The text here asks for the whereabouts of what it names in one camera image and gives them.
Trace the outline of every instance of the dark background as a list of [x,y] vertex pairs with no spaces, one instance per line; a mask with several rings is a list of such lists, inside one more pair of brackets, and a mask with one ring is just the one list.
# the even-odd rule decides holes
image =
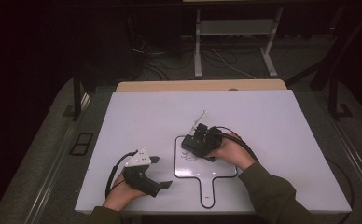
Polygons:
[[[273,8],[259,10],[268,14]],[[335,11],[332,5],[288,6],[278,35],[327,34]],[[257,11],[252,10],[249,16],[257,17],[253,12]],[[224,9],[221,13],[229,19],[245,16],[243,9],[237,13]],[[204,16],[214,19],[217,14],[209,10]],[[345,26],[352,27],[362,18],[360,14],[350,13]],[[138,74],[141,59],[128,50],[130,36],[123,20],[127,16],[128,13],[115,15],[108,10],[60,10],[51,1],[0,1],[0,200],[57,92],[76,68],[88,91],[94,91],[96,85],[133,79]],[[194,17],[194,11],[187,9],[139,10],[136,18],[140,25],[133,28],[151,43],[177,53],[179,36],[194,35]],[[362,55],[360,46],[362,32],[342,61],[350,67],[344,66],[340,71],[362,102],[362,56],[356,57]],[[127,55],[124,62],[117,57],[120,52]],[[123,75],[114,72],[119,69]],[[360,75],[357,84],[355,72]]]

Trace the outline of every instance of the wooden strip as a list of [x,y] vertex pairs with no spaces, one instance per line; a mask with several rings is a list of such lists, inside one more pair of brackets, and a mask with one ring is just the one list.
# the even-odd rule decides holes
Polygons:
[[143,91],[263,91],[287,90],[281,79],[228,79],[121,82],[116,92]]

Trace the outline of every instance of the left hand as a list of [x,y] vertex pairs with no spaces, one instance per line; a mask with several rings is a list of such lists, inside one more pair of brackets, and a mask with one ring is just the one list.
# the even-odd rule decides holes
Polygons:
[[103,207],[115,211],[120,212],[134,199],[146,196],[146,194],[142,191],[134,189],[126,184],[123,177],[123,171],[117,177],[113,186],[116,187],[111,189],[111,191],[109,192],[107,198],[105,199],[105,202],[103,203]]

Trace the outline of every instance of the floor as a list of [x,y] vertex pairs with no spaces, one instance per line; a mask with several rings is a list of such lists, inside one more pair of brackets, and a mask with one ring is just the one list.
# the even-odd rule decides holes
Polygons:
[[[279,78],[287,80],[320,61],[333,41],[327,35],[276,39],[271,57]],[[194,79],[193,41],[186,36],[183,43],[181,57],[153,47],[139,49],[149,52],[149,61],[136,80]],[[269,78],[259,54],[264,43],[264,38],[252,36],[203,39],[202,79]],[[309,88],[312,78],[313,74],[288,88],[297,97],[317,143],[353,207],[349,215],[316,216],[320,223],[362,223],[362,173],[356,171],[358,167],[355,168],[345,153],[348,148],[354,148],[362,160],[362,106],[347,87],[341,85],[339,103],[346,104],[353,116],[334,121],[327,112],[327,88],[312,92]],[[64,85],[0,203],[0,223],[83,223],[87,219],[86,215],[75,212],[74,206],[113,90],[113,86],[98,87],[85,98],[81,117],[73,121],[72,80]],[[71,156],[68,151],[79,133],[93,133],[93,141],[86,156]],[[142,216],[132,221],[223,223],[229,222],[229,218]],[[231,218],[235,223],[245,223],[247,219],[251,223],[262,223],[254,216]]]

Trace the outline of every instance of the olive green sleeve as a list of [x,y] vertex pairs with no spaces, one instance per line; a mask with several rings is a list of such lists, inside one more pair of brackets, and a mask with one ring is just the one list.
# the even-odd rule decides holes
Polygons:
[[119,221],[120,212],[106,207],[95,207],[86,224],[118,224]]
[[287,180],[270,175],[258,162],[245,169],[239,178],[257,214],[268,223],[315,223],[313,215],[296,201],[294,187]]

